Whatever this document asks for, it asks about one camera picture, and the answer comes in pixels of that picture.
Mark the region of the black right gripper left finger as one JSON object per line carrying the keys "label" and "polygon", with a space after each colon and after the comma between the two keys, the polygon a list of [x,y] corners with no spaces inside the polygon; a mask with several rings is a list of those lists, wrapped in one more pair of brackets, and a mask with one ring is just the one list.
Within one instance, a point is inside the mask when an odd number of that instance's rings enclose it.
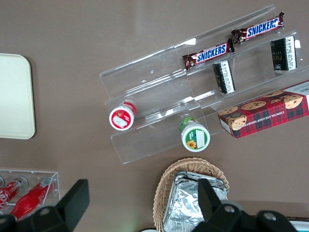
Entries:
{"label": "black right gripper left finger", "polygon": [[79,179],[55,205],[40,209],[31,216],[33,232],[72,232],[90,203],[89,183]]}

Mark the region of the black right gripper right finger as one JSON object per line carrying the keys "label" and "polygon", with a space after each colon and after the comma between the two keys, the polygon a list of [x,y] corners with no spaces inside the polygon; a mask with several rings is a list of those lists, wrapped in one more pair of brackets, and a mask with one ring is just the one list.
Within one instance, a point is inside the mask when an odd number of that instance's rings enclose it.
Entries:
{"label": "black right gripper right finger", "polygon": [[229,203],[222,203],[207,179],[198,181],[198,204],[204,221],[195,232],[235,232],[239,225],[240,210]]}

